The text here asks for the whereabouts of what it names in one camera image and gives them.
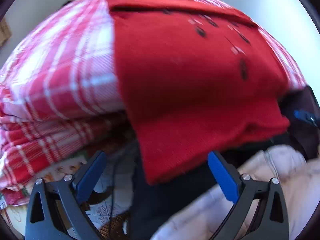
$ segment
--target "black stitch mark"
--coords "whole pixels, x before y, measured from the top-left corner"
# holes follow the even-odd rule
[[[219,28],[219,26],[213,20],[209,21],[209,23],[214,27]]]
[[[240,73],[243,80],[248,79],[248,68],[247,64],[243,59],[240,59]]]
[[[227,39],[227,41],[230,42],[230,44],[232,45],[232,47],[234,47],[235,50],[236,50],[238,53],[240,53],[239,49],[238,49],[235,45],[233,45],[233,43],[232,43],[226,36],[224,36],[224,37]]]
[[[239,25],[238,24],[236,24],[235,22],[230,22],[233,26],[235,26],[235,27],[239,27]]]
[[[164,10],[163,10],[163,13],[164,13],[164,14],[171,14],[171,12],[169,12],[167,9],[164,9]]]
[[[204,31],[204,29],[200,28],[199,26],[196,27],[196,31],[201,37],[206,36],[206,32]]]
[[[250,44],[250,41],[241,33],[239,33],[240,37],[248,44]]]

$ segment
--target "white cloth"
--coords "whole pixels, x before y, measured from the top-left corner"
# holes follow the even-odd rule
[[[259,151],[238,170],[255,180],[279,178],[288,210],[290,240],[294,240],[320,201],[320,159],[306,163],[293,148],[273,146],[265,152]],[[237,238],[246,233],[257,204],[258,200],[253,201]],[[151,240],[208,240],[232,205],[216,185],[173,215]]]

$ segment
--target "black cable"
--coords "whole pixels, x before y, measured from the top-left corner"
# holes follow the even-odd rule
[[[122,153],[122,155],[116,160],[116,163],[113,165],[113,169],[112,169],[112,189],[111,189],[111,208],[110,208],[110,213],[108,213],[109,215],[109,232],[108,232],[108,238],[109,240],[111,239],[111,223],[112,223],[112,212],[113,212],[113,206],[114,206],[114,201],[115,201],[115,194],[114,194],[114,190],[115,190],[115,186],[116,186],[116,171],[117,168],[119,166],[119,164],[121,163],[121,161],[124,159],[124,157],[127,155],[128,152],[131,152],[131,148],[133,148],[135,145],[137,145],[137,140],[135,140],[134,142],[130,143],[129,145],[127,145],[124,149],[124,152]]]

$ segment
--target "white wall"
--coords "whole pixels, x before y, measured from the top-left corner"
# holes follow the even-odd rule
[[[68,0],[15,0],[5,15],[12,36],[0,47],[0,68],[22,39]]]
[[[297,61],[320,101],[320,34],[299,0],[223,0],[273,35]]]

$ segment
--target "red and white checkered cloth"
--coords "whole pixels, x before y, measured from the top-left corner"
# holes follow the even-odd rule
[[[195,1],[230,8],[219,0]],[[305,87],[289,53],[260,32],[286,71],[290,89]],[[19,190],[41,169],[110,130],[112,121],[123,121],[122,115],[99,117],[124,109],[113,38],[106,0],[76,0],[12,52],[0,70],[0,189]]]

